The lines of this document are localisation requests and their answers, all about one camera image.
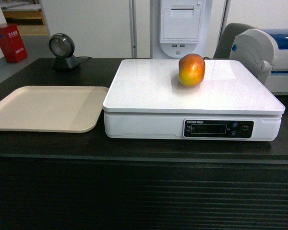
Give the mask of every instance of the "plastic tray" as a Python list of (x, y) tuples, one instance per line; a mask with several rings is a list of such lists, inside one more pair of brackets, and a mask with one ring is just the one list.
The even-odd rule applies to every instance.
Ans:
[(106, 87), (25, 86), (0, 101), (0, 130), (83, 133), (95, 127)]

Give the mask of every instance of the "white scale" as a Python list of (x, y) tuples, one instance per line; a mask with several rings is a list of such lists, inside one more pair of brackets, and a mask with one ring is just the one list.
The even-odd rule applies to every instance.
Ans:
[(205, 60), (204, 81), (179, 83), (177, 59), (122, 61), (103, 103), (111, 138), (271, 141), (284, 105), (240, 62)]

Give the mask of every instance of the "apple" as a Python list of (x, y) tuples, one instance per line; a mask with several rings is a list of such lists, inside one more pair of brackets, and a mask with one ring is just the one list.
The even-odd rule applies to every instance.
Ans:
[(185, 86), (196, 86), (204, 80), (205, 61), (198, 54), (187, 54), (179, 60), (179, 81)]

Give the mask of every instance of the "chair backrest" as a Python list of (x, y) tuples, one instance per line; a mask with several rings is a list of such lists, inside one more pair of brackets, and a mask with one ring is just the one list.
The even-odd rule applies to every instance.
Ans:
[(254, 29), (254, 27), (241, 23), (228, 24), (221, 35), (213, 59), (229, 59), (231, 47), (234, 43), (235, 37), (248, 29)]

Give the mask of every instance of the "red box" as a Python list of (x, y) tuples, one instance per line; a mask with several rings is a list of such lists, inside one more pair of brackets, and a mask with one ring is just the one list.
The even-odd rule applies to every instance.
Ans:
[(0, 24), (0, 47), (7, 62), (16, 63), (28, 57), (16, 24)]

